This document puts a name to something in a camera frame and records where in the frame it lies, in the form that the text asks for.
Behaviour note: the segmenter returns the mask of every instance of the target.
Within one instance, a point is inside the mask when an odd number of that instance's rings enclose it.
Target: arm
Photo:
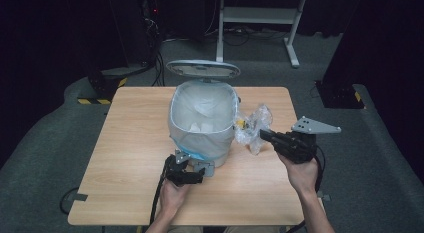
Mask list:
[[[290,184],[299,196],[308,232],[334,232],[315,192],[315,182],[318,176],[316,160],[312,159],[303,164],[294,164],[280,154],[278,154],[278,157],[286,165]]]
[[[171,181],[165,180],[160,191],[161,209],[156,215],[155,221],[146,233],[166,233],[172,220],[183,205],[190,185],[177,187]]]

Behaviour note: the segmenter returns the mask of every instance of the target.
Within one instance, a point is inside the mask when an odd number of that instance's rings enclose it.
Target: wooden tabletop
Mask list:
[[[290,131],[297,119],[283,87],[235,87],[240,110],[265,103],[271,128]],[[165,159],[174,153],[168,107],[175,87],[122,87],[113,100],[79,188],[72,225],[148,225]],[[191,187],[175,225],[296,225],[303,219],[296,192],[272,145],[259,155],[237,144],[213,177]]]

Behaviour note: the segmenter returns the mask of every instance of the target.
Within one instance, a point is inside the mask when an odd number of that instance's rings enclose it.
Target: hand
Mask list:
[[[160,191],[161,213],[174,217],[178,209],[183,205],[190,186],[183,185],[178,187],[172,181],[165,179]]]
[[[315,182],[318,177],[318,163],[315,159],[302,164],[295,164],[286,157],[277,154],[286,165],[290,184],[298,194],[315,193]]]

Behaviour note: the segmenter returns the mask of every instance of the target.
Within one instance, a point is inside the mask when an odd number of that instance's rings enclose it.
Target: trash can lid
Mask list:
[[[178,75],[197,78],[229,79],[240,75],[240,69],[235,65],[208,60],[176,60],[166,67]]]

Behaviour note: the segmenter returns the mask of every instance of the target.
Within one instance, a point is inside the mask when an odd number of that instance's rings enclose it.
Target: white metal frame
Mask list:
[[[219,13],[219,35],[216,48],[216,61],[224,61],[223,32],[224,22],[241,23],[267,23],[267,24],[288,24],[292,25],[290,35],[284,38],[284,45],[289,54],[292,67],[299,67],[299,60],[293,48],[293,40],[303,12],[306,0],[300,0],[296,9],[280,8],[250,8],[250,7],[225,7],[224,0],[221,0]]]

